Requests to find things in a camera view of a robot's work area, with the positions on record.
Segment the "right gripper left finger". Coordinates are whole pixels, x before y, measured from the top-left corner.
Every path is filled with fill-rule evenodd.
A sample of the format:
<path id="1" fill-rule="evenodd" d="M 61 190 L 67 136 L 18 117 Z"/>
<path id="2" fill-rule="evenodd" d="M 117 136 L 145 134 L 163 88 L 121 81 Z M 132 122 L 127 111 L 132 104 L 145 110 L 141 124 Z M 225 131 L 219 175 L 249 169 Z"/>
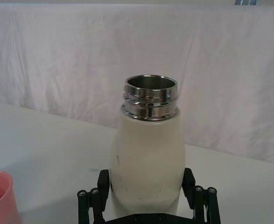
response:
<path id="1" fill-rule="evenodd" d="M 78 223 L 89 224 L 89 208 L 93 209 L 94 224 L 112 224 L 112 220 L 105 221 L 103 211 L 105 211 L 106 201 L 110 190 L 109 170 L 101 170 L 98 176 L 97 187 L 89 192 L 80 190 L 77 193 L 78 199 Z"/>

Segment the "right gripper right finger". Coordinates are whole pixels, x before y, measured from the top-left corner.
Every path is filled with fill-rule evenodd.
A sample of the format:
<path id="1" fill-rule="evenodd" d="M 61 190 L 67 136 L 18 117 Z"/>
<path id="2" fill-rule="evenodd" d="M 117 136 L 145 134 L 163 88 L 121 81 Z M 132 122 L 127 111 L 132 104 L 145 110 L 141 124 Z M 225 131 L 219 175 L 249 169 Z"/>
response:
<path id="1" fill-rule="evenodd" d="M 182 189 L 193 218 L 187 218 L 186 224 L 220 224 L 217 190 L 214 187 L 204 189 L 196 185 L 192 170 L 186 168 L 183 174 Z"/>

